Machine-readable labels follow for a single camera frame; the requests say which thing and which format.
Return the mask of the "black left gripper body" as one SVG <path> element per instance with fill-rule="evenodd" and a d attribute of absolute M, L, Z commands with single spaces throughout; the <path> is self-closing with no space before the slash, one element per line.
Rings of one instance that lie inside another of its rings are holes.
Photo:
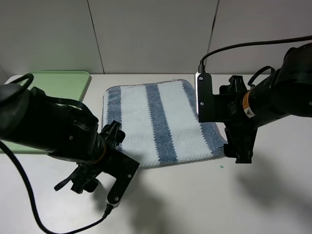
<path fill-rule="evenodd" d="M 121 124 L 113 121 L 96 135 L 94 146 L 71 175 L 74 185 L 97 185 L 96 177 L 105 172 L 116 179 L 126 175 L 126 155 L 117 149 L 124 140 Z"/>

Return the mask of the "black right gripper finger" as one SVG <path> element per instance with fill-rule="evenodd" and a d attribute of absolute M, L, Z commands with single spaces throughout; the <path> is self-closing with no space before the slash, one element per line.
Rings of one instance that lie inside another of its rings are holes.
<path fill-rule="evenodd" d="M 228 127 L 225 128 L 225 134 L 227 143 L 224 144 L 224 155 L 229 158 L 240 158 L 238 149 L 239 134 Z"/>
<path fill-rule="evenodd" d="M 242 132 L 237 137 L 236 142 L 236 163 L 251 164 L 253 149 L 256 138 L 256 129 Z"/>

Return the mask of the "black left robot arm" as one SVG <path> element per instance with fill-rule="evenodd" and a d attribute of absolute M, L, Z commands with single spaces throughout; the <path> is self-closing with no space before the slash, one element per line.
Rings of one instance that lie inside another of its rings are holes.
<path fill-rule="evenodd" d="M 55 190 L 72 182 L 74 192 L 92 192 L 102 172 L 116 178 L 113 193 L 121 194 L 128 186 L 132 160 L 117 150 L 125 138 L 120 123 L 113 121 L 98 132 L 98 119 L 79 101 L 49 97 L 36 87 L 28 90 L 16 83 L 3 85 L 0 138 L 77 163 Z"/>

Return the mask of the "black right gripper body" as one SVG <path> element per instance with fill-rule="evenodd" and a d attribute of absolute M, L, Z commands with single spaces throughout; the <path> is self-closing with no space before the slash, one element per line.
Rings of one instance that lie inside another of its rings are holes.
<path fill-rule="evenodd" d="M 228 84 L 219 87 L 214 95 L 215 122 L 225 124 L 225 134 L 230 137 L 256 136 L 257 129 L 252 126 L 243 108 L 243 97 L 248 92 L 242 75 L 232 75 Z"/>

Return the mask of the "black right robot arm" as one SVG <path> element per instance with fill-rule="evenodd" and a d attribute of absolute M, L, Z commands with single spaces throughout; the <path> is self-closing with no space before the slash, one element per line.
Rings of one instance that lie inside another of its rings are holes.
<path fill-rule="evenodd" d="M 215 96 L 215 121 L 225 124 L 224 155 L 237 163 L 251 163 L 259 127 L 290 115 L 312 116 L 312 45 L 290 48 L 281 68 L 261 68 L 248 85 L 232 76 Z"/>

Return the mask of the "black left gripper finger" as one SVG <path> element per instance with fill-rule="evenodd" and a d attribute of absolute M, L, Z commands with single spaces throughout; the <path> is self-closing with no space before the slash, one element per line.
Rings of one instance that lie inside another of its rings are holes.
<path fill-rule="evenodd" d="M 94 192 L 99 184 L 97 179 L 99 174 L 100 172 L 73 172 L 71 190 L 77 194 L 81 194 L 83 191 Z"/>
<path fill-rule="evenodd" d="M 114 149 L 116 149 L 126 137 L 126 134 L 121 130 L 121 123 L 115 120 L 110 124 L 106 124 L 99 135 Z"/>

